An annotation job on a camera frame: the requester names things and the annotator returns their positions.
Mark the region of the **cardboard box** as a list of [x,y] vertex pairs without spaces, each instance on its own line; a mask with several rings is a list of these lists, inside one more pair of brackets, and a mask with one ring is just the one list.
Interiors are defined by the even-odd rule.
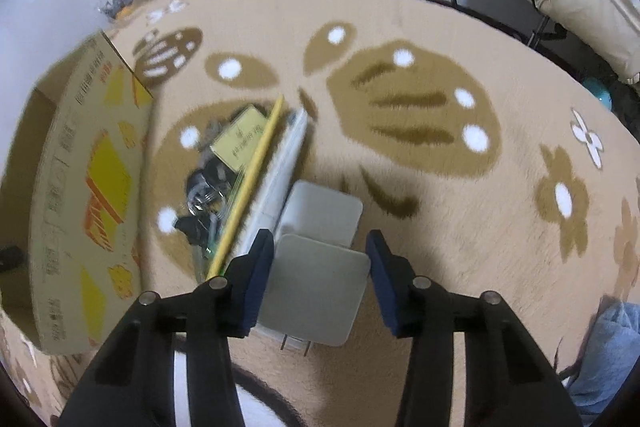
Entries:
[[141,291],[141,177],[151,93],[103,32],[32,89],[1,182],[1,279],[13,323],[48,355],[99,347]]

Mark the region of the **white square power adapter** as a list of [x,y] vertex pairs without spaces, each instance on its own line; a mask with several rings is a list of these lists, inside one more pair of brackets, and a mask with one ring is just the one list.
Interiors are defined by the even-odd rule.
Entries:
[[267,331],[310,343],[346,343],[371,261],[359,251],[288,234],[277,243],[258,315]]

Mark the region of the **black key bunch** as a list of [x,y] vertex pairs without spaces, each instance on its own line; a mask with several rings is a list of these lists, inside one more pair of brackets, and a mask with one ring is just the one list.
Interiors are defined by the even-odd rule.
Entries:
[[238,181],[239,173],[217,156],[190,173],[186,179],[186,214],[176,219],[174,228],[191,246],[208,249],[216,242]]

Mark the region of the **white Audeo remote control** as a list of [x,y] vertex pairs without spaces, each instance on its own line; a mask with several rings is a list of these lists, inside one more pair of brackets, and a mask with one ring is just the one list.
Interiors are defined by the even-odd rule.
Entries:
[[246,255],[261,229],[274,233],[277,228],[306,139],[308,121],[308,113],[303,108],[291,110],[284,118],[284,126],[269,150],[265,166],[260,172],[257,190],[250,200],[250,207],[233,244],[232,258]]

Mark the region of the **white power bank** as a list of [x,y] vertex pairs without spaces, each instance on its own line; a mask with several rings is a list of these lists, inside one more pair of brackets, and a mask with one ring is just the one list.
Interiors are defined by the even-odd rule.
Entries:
[[363,203],[358,197],[298,180],[288,194],[274,239],[293,234],[349,248],[362,212]]

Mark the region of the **blue jeans leg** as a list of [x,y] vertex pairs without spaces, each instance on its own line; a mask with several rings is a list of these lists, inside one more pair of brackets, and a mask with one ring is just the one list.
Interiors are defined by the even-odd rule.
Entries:
[[614,301],[594,322],[577,376],[567,391],[591,426],[623,387],[639,356],[639,305]]

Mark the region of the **yellow green card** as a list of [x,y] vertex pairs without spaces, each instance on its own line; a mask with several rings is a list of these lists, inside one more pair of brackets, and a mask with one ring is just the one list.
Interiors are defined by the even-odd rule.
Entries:
[[267,117],[250,104],[224,127],[210,148],[224,165],[234,172],[240,172],[252,160],[266,124]]

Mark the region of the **colourful snack bag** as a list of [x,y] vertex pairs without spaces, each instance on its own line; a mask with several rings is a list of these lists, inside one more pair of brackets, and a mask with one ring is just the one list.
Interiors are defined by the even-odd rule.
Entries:
[[134,0],[99,0],[96,10],[102,14],[107,20],[112,22],[117,20],[118,14],[123,9],[130,8],[134,4]]

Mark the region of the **teal round helmet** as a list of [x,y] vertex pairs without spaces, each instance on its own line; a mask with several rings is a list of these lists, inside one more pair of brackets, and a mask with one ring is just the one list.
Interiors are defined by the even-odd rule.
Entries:
[[608,87],[605,84],[593,77],[588,77],[582,80],[582,87],[587,89],[595,98],[597,98],[603,106],[605,106],[610,112],[613,110],[613,100]]

